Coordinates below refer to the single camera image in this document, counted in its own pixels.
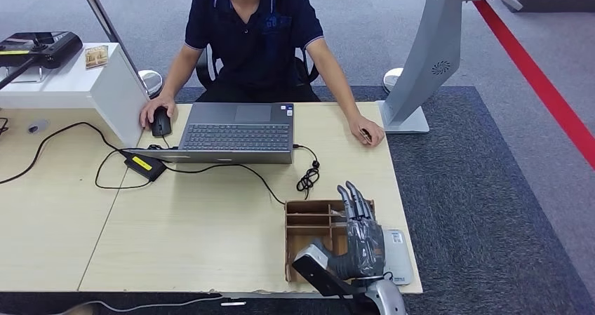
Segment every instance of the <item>man's left hand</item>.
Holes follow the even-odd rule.
[[[370,147],[376,147],[385,138],[385,131],[381,127],[361,115],[349,120],[349,129],[359,142]],[[362,135],[362,130],[370,134],[369,141]]]

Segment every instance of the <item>robotic arm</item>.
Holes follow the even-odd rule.
[[[337,191],[345,205],[347,253],[334,255],[314,239],[293,260],[293,268],[323,296],[353,295],[359,308],[381,315],[404,315],[399,288],[383,276],[385,243],[370,204],[350,182]]]

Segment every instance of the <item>cardboard divider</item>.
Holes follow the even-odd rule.
[[[374,211],[374,202],[368,202]],[[345,206],[339,200],[288,201],[285,212],[285,278],[290,282],[307,283],[291,263],[316,238],[336,255],[347,252]]]

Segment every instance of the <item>laptop touchpad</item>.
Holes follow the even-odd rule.
[[[235,122],[269,122],[271,105],[238,105]]]

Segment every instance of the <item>red floor stripe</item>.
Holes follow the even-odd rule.
[[[595,169],[595,138],[486,0],[474,2],[516,67],[579,152]]]

